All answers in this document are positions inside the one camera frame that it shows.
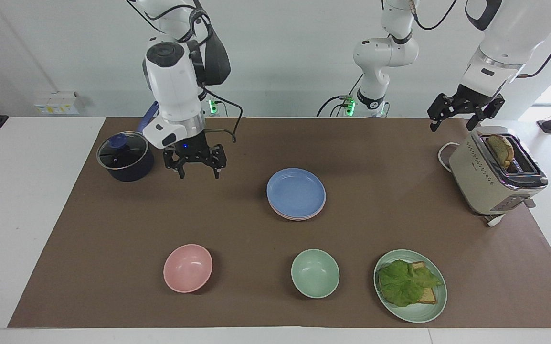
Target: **toaster power cord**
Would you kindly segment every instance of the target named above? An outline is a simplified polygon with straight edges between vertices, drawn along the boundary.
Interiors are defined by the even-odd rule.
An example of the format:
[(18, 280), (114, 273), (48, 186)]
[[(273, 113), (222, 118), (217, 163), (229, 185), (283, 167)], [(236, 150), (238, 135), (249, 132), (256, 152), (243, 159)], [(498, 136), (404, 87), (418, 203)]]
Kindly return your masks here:
[(441, 147), (441, 149), (439, 150), (439, 152), (437, 153), (437, 159), (439, 159), (439, 163), (441, 163), (441, 166), (443, 166), (443, 168), (445, 168), (448, 172), (452, 173), (452, 170), (443, 162), (443, 159), (441, 159), (441, 153), (443, 152), (443, 150), (445, 150), (445, 147), (447, 146), (460, 146), (459, 143), (455, 143), (455, 142), (448, 142), (446, 144), (443, 145), (443, 147)]

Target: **white table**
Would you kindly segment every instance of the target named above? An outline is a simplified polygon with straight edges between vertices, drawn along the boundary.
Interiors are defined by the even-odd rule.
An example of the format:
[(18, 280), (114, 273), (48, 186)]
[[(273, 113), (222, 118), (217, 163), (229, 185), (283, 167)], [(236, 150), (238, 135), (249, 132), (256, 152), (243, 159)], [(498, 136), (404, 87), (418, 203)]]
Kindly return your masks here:
[[(0, 129), (0, 343), (544, 343), (551, 329), (5, 329), (104, 118), (11, 118)], [(551, 135), (517, 131), (549, 177), (532, 210), (551, 245)]]

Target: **blue plate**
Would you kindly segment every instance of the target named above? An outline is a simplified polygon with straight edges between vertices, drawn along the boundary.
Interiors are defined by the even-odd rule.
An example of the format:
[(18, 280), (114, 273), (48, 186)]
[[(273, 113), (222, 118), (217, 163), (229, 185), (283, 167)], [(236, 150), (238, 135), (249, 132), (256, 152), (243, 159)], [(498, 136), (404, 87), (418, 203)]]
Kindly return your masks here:
[(285, 168), (269, 179), (267, 199), (276, 211), (288, 217), (304, 218), (320, 211), (326, 200), (326, 190), (311, 172)]

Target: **toaster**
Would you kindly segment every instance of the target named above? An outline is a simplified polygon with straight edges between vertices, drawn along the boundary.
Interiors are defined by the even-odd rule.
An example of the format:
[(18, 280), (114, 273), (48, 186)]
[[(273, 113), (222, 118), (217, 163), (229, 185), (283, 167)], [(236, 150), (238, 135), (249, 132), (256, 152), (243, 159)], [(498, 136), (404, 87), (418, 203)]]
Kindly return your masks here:
[[(496, 161), (487, 143), (492, 134), (504, 136), (513, 146), (514, 159), (507, 169)], [(483, 215), (506, 214), (520, 204), (534, 207), (531, 198), (548, 185), (526, 146), (505, 127), (478, 127), (470, 132), (450, 156), (449, 165), (468, 205)]]

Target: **bread slice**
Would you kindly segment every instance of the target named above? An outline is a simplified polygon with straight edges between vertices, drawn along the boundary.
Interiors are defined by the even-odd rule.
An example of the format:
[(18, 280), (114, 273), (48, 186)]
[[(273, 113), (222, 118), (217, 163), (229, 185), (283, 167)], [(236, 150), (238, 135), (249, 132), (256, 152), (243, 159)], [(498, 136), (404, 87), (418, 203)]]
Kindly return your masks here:
[(494, 158), (499, 165), (503, 168), (509, 168), (514, 157), (513, 146), (509, 140), (502, 135), (494, 134), (487, 138), (487, 143), (492, 148)]
[[(414, 270), (417, 268), (426, 268), (426, 263), (424, 263), (423, 261), (416, 261), (415, 263), (411, 263), (411, 268), (413, 268)], [(424, 290), (422, 291), (422, 296), (420, 296), (418, 303), (436, 305), (437, 297), (434, 294), (433, 288), (424, 288)]]

